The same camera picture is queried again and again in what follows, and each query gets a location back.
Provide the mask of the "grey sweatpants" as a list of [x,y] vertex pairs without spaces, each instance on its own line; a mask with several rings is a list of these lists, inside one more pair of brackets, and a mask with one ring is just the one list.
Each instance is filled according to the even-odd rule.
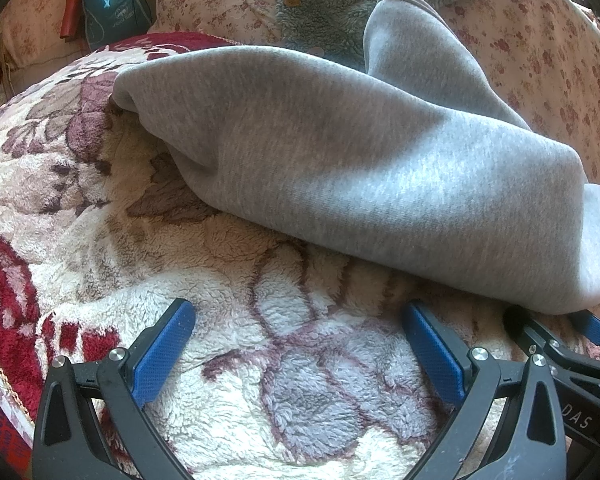
[[465,292],[600,304],[600,185],[424,0],[377,0],[364,70],[265,46],[160,58],[112,98],[208,205]]

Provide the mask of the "red floral fleece blanket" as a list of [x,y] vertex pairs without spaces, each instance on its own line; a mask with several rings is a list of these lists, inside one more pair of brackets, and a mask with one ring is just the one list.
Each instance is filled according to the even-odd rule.
[[111,99],[0,107],[0,444],[28,479],[600,479],[600,307],[532,313],[217,210]]

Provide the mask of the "floral quilt bundle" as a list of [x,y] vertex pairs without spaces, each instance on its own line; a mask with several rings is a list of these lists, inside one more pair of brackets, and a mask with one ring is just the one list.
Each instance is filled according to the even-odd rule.
[[[148,0],[155,32],[279,40],[275,0]],[[0,106],[84,55],[60,36],[66,0],[10,0],[0,15]],[[569,0],[458,0],[440,15],[532,129],[571,145],[600,184],[600,29]]]

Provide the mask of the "teal plastic bag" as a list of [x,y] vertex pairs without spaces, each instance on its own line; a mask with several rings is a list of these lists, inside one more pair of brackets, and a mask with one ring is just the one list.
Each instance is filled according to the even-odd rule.
[[85,39],[95,51],[143,35],[152,19],[146,0],[82,0]]

